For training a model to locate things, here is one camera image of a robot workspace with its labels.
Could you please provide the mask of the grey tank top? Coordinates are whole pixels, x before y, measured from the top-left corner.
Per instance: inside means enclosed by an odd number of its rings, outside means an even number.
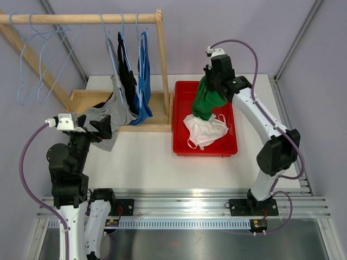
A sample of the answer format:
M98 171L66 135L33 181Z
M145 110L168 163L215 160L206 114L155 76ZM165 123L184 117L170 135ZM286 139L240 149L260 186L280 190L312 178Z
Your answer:
M118 68L118 58L115 53L113 43L111 43L111 48L114 52L115 62ZM113 74L112 76L110 76L110 80L112 81L113 92L107 99L107 101L88 108L84 112L84 115L86 115L84 127L87 128L87 130L90 132L96 131L96 129L89 124L91 120L100 121L107 115L111 116L111 139L104 139L102 142L94 144L96 147L108 152L113 149L113 146L116 142L117 130L121 126L129 124L131 121L135 120L138 117L130 111L125 95L123 93L124 87L121 84L119 75L115 76Z

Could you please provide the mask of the green tank top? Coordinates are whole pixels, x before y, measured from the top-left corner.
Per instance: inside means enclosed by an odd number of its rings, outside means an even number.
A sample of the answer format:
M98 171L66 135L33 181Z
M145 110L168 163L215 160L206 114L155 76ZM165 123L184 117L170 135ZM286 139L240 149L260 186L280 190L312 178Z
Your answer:
M222 107L227 103L224 97L220 97L216 90L207 90L206 77L203 76L199 82L195 99L192 103L192 113L204 121L212 116L212 110Z

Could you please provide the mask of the white camisole tank top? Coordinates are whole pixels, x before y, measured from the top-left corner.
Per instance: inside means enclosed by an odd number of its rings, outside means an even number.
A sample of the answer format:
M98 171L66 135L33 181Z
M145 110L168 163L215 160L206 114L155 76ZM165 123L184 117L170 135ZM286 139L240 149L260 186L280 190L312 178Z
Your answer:
M199 148L201 151L229 131L223 114L212 114L207 121L190 114L185 117L183 123L189 131L188 146L192 149Z

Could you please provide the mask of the light blue hanger of white top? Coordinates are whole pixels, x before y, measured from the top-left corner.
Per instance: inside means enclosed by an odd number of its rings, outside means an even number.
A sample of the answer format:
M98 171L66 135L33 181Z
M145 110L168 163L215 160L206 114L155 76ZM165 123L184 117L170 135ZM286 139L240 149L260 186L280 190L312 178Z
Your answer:
M25 106L29 100L33 97L34 94L37 94L37 90L33 93L31 97L28 94L25 100L21 100L21 94L24 91L26 87L26 83L24 82L24 77L23 77L23 62L26 61L26 63L33 69L35 72L38 74L38 58L39 54L37 54L32 47L29 45L29 42L32 41L30 38L25 37L20 30L18 30L15 27L15 24L12 21L12 18L16 15L16 13L12 13L9 15L9 25L14 29L16 33L19 34L21 41L23 43L23 46L20 47L20 80L21 80L21 86L17 92L17 103L21 106ZM41 90L41 96L45 98L50 90L50 86L53 84L53 79L55 79L55 76L50 72L50 75L48 76L48 79L44 79L44 83L48 83L48 87L44 84L43 89ZM73 104L72 100L69 98L68 94L60 89L60 84L58 80L58 90L54 90L52 94L56 95L59 101L65 105L66 108L73 110L75 108L75 105Z

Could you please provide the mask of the light blue hanger of green top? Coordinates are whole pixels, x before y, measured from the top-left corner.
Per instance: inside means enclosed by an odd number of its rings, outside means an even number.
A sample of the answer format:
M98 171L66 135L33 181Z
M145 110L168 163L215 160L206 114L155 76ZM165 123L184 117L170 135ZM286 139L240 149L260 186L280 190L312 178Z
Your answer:
M58 75L53 79L53 84L50 86L50 90L45 98L41 96L41 90L43 89L43 85L46 85L48 87L48 83L44 83L44 79L48 79L48 76L50 75L49 69L51 66L54 64L54 61L58 54L62 54L62 48L64 47L64 44L67 43L67 35L74 30L75 25L72 25L71 27L68 27L66 25L60 24L60 25L54 25L53 27L55 28L54 30L51 31L45 31L45 32L40 32L36 28L34 28L32 22L31 22L31 17L33 15L36 15L35 13L30 14L28 18L29 26L30 28L35 32L30 40L32 40L34 37L39 37L42 42L43 42L43 47L41 49L39 58L38 58L38 76L39 76L39 81L37 82L37 85L35 86L34 90L32 93L29 95L31 97L35 90L37 90L37 101L39 104L43 105L47 102L48 98L51 96L51 93L54 90L58 90L58 79L60 78L61 74L63 73L65 66L70 59L71 55L74 54L74 47L80 37L80 34L82 32L83 27L81 25L78 25L79 27L79 33L77 35L77 38L74 42L74 44L67 50L67 56L62 64L62 67L58 73ZM50 43L51 39L53 37L57 36L60 39L59 45L57 45L57 48L55 50L55 53L50 57L50 60L47 64L43 64L43 57L44 53L47 49L48 44Z

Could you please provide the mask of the light blue hanger of grey top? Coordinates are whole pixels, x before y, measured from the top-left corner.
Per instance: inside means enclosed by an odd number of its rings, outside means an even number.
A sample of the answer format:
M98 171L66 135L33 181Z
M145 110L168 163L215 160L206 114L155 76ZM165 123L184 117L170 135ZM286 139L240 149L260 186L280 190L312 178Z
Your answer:
M99 16L100 16L101 24L102 24L104 32L105 32L105 41L106 41L106 45L108 47L108 52L109 52L110 57L111 57L112 66L113 66L113 70L114 70L114 75L116 76L116 75L118 75L118 69L117 69L117 65L116 65L116 62L115 62L115 55L114 55L114 52L113 52L113 50L111 48L112 41L111 41L111 39L109 37L109 32L106 30L102 14L100 13Z

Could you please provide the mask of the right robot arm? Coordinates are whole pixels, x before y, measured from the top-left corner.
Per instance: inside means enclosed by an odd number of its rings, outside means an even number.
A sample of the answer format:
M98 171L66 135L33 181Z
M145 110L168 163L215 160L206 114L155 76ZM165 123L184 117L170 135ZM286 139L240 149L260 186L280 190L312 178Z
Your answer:
M232 216L278 215L272 191L279 177L297 160L300 134L289 130L262 107L251 83L235 75L231 58L223 49L208 54L209 64L204 67L207 90L215 90L247 118L258 133L263 148L256 156L259 173L245 199L229 200Z

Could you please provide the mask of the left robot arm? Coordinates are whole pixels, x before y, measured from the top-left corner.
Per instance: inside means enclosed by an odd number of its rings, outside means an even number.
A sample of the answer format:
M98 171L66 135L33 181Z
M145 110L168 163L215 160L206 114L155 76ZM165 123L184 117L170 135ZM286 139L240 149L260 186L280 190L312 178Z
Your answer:
M60 217L60 258L100 259L101 240L108 215L123 210L111 188L88 189L83 173L91 143L110 139L111 117L90 121L86 116L59 114L45 121L69 135L68 144L55 144L47 152L52 196Z

